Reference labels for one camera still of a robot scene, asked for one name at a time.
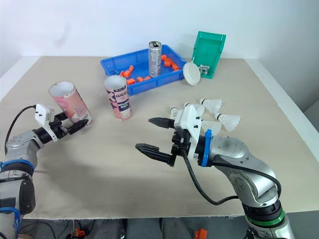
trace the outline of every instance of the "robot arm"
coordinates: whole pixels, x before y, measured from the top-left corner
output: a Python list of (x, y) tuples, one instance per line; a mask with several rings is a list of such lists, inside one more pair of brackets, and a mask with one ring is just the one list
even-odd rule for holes
[[(295, 239), (287, 215), (281, 207), (280, 183), (273, 170), (253, 156), (247, 146), (232, 137), (212, 136), (206, 132), (199, 135), (201, 120), (193, 106), (186, 106), (177, 113), (176, 119), (153, 118), (157, 126), (175, 128), (171, 155), (148, 144), (137, 144), (136, 148), (146, 156), (174, 166), (176, 156), (182, 156), (192, 180), (201, 195), (214, 205), (238, 198), (243, 205), (249, 226), (248, 239)], [(237, 196), (215, 202), (199, 186), (189, 160), (197, 159), (202, 167), (215, 166), (231, 182)]]
[(32, 175), (37, 166), (36, 153), (51, 140), (73, 134), (83, 128), (87, 119), (78, 121), (70, 128), (62, 126), (67, 119), (64, 113), (54, 115), (45, 105), (36, 105), (35, 119), (41, 125), (10, 139), (5, 162), (0, 171), (0, 238), (14, 239), (23, 215), (35, 207)]

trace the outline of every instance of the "white lid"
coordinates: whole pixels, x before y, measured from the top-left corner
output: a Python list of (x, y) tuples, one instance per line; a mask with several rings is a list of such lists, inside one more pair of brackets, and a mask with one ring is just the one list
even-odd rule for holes
[(200, 72), (199, 68), (192, 62), (187, 62), (183, 66), (183, 74), (187, 83), (191, 86), (195, 86), (198, 84), (200, 80)]

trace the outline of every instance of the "green plastic bin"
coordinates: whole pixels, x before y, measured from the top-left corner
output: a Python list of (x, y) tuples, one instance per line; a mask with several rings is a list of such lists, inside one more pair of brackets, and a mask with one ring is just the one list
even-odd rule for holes
[(195, 63), (198, 68), (204, 66), (201, 77), (211, 79), (215, 73), (217, 63), (219, 61), (221, 52), (223, 51), (226, 35), (209, 33), (199, 31), (197, 39), (194, 45), (192, 62)]

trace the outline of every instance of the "blue plastic tray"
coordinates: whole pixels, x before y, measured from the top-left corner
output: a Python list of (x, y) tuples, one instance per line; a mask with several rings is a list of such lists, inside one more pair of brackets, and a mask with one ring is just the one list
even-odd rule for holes
[[(184, 78), (183, 66), (186, 61), (167, 45), (162, 45), (161, 53), (167, 55), (168, 58), (179, 66), (179, 70), (173, 72), (173, 69), (171, 67), (165, 67), (164, 62), (162, 61), (159, 76), (146, 81), (136, 82), (128, 86), (130, 96)], [(108, 76), (119, 75), (121, 71), (126, 71), (130, 65), (133, 65), (134, 70), (127, 80), (130, 78), (136, 80), (138, 76), (144, 78), (149, 75), (149, 50), (144, 49), (121, 56), (103, 59), (101, 60), (101, 65)]]

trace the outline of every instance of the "cardboard tube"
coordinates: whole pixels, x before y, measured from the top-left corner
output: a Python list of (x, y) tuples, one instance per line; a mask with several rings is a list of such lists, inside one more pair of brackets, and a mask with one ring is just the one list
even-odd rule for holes
[(89, 120), (87, 125), (92, 122), (92, 116), (72, 82), (55, 83), (49, 93), (73, 123), (85, 119)]

